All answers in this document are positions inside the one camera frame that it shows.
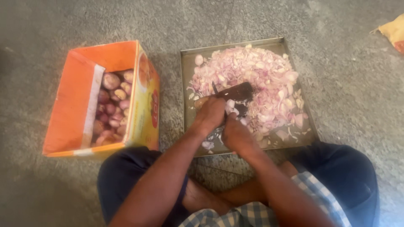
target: hand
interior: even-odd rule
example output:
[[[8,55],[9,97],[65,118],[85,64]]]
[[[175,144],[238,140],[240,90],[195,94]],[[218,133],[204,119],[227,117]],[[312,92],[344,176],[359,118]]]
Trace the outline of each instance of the hand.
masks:
[[[200,130],[205,137],[224,120],[226,101],[223,98],[210,97],[196,113],[191,127]]]
[[[248,128],[236,118],[236,113],[231,113],[227,117],[222,141],[233,153],[236,152],[245,159],[251,152],[261,151],[261,149]]]

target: dark blue shorts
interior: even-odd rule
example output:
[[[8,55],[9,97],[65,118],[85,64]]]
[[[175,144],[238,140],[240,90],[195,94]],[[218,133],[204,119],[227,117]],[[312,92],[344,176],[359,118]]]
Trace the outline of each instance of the dark blue shorts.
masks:
[[[133,186],[154,161],[159,151],[146,147],[125,148],[102,164],[98,193],[104,219],[108,224]],[[299,172],[311,172],[335,196],[353,227],[377,226],[379,192],[376,174],[369,159],[346,145],[315,142],[289,160]],[[190,213],[182,206],[188,177],[177,202],[163,226],[178,226]]]

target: yellow sack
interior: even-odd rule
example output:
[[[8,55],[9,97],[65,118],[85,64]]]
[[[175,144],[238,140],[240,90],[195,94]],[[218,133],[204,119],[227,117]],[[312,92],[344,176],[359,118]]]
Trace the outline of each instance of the yellow sack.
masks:
[[[377,30],[390,40],[394,48],[404,54],[404,14],[401,14],[392,22],[379,26],[373,33]]]

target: chopped onion pile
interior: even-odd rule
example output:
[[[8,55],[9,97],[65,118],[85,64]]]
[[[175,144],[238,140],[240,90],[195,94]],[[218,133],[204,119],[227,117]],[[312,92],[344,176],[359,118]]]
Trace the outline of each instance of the chopped onion pile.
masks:
[[[198,55],[195,59],[198,67],[195,67],[187,89],[203,97],[214,94],[212,82],[218,91],[250,82],[255,94],[247,103],[245,121],[257,140],[267,136],[274,128],[295,122],[296,116],[291,110],[295,107],[302,109],[303,101],[300,91],[296,98],[293,97],[298,73],[292,69],[288,55],[279,56],[248,45],[215,51],[209,60],[204,59],[204,64],[199,64],[201,57]],[[302,117],[299,116],[298,123],[301,122]]]

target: person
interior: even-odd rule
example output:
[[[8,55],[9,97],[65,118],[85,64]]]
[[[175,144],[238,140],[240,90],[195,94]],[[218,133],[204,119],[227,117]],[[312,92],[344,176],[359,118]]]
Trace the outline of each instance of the person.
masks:
[[[369,159],[346,145],[315,142],[276,166],[231,113],[222,139],[255,178],[212,193],[187,176],[206,136],[224,120],[210,98],[165,153],[125,148],[102,164],[98,191],[106,223],[127,226],[376,226],[379,193]]]

